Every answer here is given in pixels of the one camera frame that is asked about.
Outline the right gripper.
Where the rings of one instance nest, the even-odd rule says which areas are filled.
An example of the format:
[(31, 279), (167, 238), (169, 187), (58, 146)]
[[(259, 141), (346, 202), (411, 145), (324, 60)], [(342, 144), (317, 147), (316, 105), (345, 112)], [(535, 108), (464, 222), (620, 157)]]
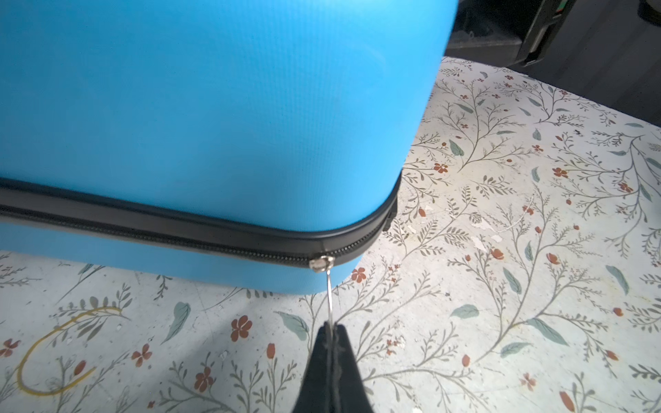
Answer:
[(573, 0), (460, 1), (445, 56), (495, 67), (543, 59)]

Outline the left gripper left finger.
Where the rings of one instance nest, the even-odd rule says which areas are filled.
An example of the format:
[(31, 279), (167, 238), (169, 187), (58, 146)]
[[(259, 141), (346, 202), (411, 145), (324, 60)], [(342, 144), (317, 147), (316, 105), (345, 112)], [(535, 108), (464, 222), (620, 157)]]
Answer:
[(332, 408), (332, 327), (318, 330), (293, 413), (329, 413)]

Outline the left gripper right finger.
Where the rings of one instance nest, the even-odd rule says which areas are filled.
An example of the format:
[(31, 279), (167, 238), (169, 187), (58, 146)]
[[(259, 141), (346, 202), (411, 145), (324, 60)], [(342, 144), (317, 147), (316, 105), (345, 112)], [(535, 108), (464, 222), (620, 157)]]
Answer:
[(373, 413), (349, 336), (343, 325), (332, 330), (332, 411)]

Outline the blue hardshell suitcase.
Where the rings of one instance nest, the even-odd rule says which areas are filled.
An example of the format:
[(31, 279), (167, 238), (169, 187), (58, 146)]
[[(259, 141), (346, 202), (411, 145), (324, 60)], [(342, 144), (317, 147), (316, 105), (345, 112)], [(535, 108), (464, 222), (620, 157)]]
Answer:
[(4, 1), (1, 247), (274, 293), (389, 226), (455, 1)]

